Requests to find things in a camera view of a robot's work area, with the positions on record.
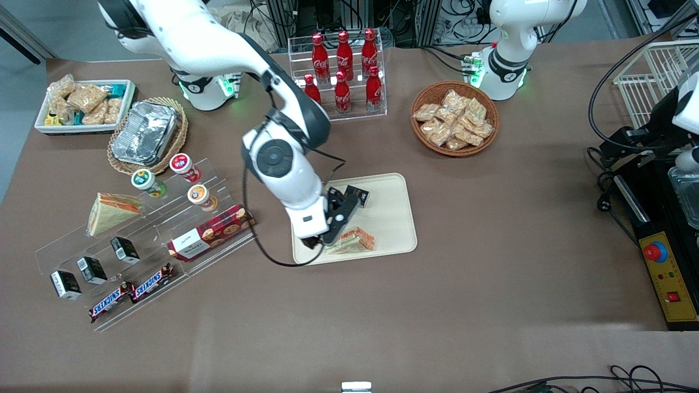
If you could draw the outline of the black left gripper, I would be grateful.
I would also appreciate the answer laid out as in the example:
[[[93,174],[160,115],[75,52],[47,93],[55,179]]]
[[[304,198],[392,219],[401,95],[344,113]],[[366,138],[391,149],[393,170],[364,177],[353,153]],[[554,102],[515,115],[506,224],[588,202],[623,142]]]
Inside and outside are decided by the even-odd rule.
[[[616,164],[620,159],[647,150],[655,157],[662,158],[675,150],[675,144],[662,129],[621,127],[600,144],[601,162]]]

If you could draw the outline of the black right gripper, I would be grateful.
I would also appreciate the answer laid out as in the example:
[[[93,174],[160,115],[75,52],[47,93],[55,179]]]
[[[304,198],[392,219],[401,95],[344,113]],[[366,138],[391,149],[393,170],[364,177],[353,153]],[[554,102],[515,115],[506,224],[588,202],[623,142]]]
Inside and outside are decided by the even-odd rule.
[[[327,202],[326,217],[343,216],[344,219],[349,219],[360,206],[360,199],[356,193],[345,195],[335,187],[329,187]]]

